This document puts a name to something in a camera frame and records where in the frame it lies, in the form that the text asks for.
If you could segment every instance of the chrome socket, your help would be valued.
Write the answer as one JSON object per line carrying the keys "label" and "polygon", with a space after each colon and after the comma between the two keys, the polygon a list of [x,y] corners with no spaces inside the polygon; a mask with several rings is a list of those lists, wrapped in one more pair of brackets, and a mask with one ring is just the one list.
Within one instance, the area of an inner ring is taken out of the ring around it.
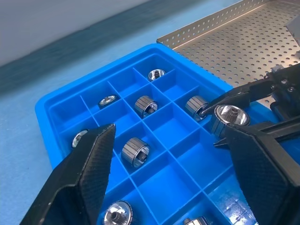
{"label": "chrome socket", "polygon": [[80,139],[83,137],[83,135],[85,135],[89,130],[88,129],[84,129],[82,131],[80,131],[78,134],[76,134],[76,136],[74,137],[74,139],[72,140],[72,148],[76,148],[76,146],[78,145]]}
{"label": "chrome socket", "polygon": [[184,225],[210,225],[205,217],[199,217],[197,219],[191,220],[190,218],[186,218],[183,221]]}
{"label": "chrome socket", "polygon": [[103,109],[104,107],[107,107],[108,105],[110,105],[111,103],[116,101],[117,99],[118,99],[118,96],[116,96],[116,95],[107,96],[98,103],[98,106],[100,109]]}
{"label": "chrome socket", "polygon": [[165,75],[165,71],[162,69],[154,69],[148,74],[148,80],[149,81],[154,81],[161,76]]}
{"label": "chrome socket", "polygon": [[201,116],[201,112],[203,111],[203,109],[205,109],[207,105],[207,101],[205,101],[199,95],[196,95],[187,101],[185,108],[188,114],[198,122],[205,118]]}
{"label": "chrome socket", "polygon": [[142,96],[135,102],[135,111],[143,119],[158,109],[158,103],[149,96]]}
{"label": "chrome socket", "polygon": [[211,132],[219,138],[224,137],[224,131],[227,124],[233,123],[241,126],[250,124],[248,114],[233,105],[218,105],[210,119]]}
{"label": "chrome socket", "polygon": [[103,225],[134,225],[131,205],[123,200],[111,204],[105,212]]}
{"label": "chrome socket", "polygon": [[149,155],[150,146],[143,140],[133,137],[122,149],[122,158],[128,161],[132,167],[139,168]]}

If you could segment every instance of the white wall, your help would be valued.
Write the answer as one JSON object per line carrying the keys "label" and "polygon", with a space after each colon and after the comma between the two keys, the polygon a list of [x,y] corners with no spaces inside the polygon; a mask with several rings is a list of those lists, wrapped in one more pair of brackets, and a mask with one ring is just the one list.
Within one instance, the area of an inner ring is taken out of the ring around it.
{"label": "white wall", "polygon": [[148,0],[0,0],[0,66]]}

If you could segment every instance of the reflective metal surface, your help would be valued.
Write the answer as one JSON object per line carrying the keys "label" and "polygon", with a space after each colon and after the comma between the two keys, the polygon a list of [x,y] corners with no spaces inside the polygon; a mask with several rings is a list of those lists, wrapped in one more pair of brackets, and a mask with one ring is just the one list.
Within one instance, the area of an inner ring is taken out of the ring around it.
{"label": "reflective metal surface", "polygon": [[135,111],[143,119],[158,109],[158,104],[149,96],[140,97],[135,103]]}
{"label": "reflective metal surface", "polygon": [[102,108],[110,103],[112,103],[113,101],[115,101],[117,99],[116,95],[110,95],[107,96],[105,98],[103,98],[100,102],[99,102],[99,107]]}
{"label": "reflective metal surface", "polygon": [[199,217],[197,219],[191,220],[190,218],[186,218],[183,221],[184,225],[210,225],[205,217]]}
{"label": "reflective metal surface", "polygon": [[154,69],[148,74],[148,80],[154,81],[155,79],[158,79],[163,75],[165,75],[165,71],[163,71],[162,69]]}
{"label": "reflective metal surface", "polygon": [[[300,47],[285,27],[299,13],[298,0],[244,0],[157,41],[237,87],[276,65],[300,62]],[[259,100],[267,107],[273,101]]]}
{"label": "reflective metal surface", "polygon": [[192,116],[196,121],[200,121],[204,119],[200,113],[207,106],[207,104],[207,101],[196,95],[187,101],[185,108],[190,116]]}
{"label": "reflective metal surface", "polygon": [[80,139],[82,138],[83,135],[85,135],[88,132],[87,129],[80,131],[78,134],[76,134],[76,136],[74,137],[73,141],[72,141],[72,148],[76,148],[78,142],[80,141]]}
{"label": "reflective metal surface", "polygon": [[149,151],[150,146],[146,142],[134,137],[124,145],[122,149],[122,157],[134,168],[139,168],[146,162]]}
{"label": "reflective metal surface", "polygon": [[241,126],[250,124],[250,117],[244,110],[233,105],[218,105],[210,119],[211,132],[222,138],[225,126],[234,123]]}
{"label": "reflective metal surface", "polygon": [[103,225],[130,225],[133,219],[132,208],[126,201],[117,201],[105,212]]}

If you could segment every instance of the blue floor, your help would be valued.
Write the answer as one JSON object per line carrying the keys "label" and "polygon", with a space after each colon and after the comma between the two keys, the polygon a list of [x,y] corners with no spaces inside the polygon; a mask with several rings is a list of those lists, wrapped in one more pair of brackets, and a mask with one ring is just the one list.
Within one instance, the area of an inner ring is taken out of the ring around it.
{"label": "blue floor", "polygon": [[20,223],[52,170],[34,112],[43,95],[236,2],[153,0],[1,67],[0,224]]}

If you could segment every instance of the stainless steel tray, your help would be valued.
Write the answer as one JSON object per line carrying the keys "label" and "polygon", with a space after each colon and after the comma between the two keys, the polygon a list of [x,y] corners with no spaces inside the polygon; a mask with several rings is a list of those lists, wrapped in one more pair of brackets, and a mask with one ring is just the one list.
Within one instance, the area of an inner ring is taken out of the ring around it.
{"label": "stainless steel tray", "polygon": [[[300,47],[285,26],[298,14],[300,0],[243,0],[157,42],[236,87],[276,65],[300,62]],[[269,107],[273,101],[259,102]]]}

